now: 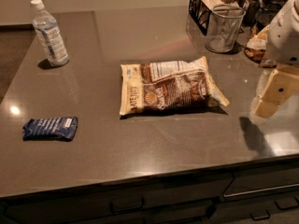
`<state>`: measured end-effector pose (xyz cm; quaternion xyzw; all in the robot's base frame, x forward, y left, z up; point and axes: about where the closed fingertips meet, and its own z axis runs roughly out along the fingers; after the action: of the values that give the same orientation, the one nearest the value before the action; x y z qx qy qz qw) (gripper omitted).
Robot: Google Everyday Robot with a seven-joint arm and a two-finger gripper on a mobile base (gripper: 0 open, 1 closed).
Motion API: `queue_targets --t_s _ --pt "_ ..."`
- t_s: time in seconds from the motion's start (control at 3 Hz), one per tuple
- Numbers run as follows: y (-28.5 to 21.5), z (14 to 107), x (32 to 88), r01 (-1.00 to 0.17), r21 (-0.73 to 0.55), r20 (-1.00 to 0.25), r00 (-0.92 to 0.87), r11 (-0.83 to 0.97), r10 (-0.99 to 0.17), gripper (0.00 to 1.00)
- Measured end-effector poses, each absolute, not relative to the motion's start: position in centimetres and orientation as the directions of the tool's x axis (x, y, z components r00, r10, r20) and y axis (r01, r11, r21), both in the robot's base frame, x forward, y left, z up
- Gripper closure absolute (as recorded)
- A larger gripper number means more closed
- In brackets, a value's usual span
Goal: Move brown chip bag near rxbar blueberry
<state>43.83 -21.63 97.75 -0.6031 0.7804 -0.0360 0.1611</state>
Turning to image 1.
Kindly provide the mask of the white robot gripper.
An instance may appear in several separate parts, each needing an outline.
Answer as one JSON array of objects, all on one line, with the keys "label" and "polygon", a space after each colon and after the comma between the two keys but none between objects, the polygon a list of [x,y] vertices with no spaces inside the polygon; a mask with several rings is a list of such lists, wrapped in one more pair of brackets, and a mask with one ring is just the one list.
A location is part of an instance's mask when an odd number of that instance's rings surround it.
[{"label": "white robot gripper", "polygon": [[[299,65],[299,0],[288,0],[270,22],[266,52],[270,59]],[[262,92],[262,100],[254,99],[251,112],[270,118],[299,90],[299,68],[277,66],[270,74]]]}]

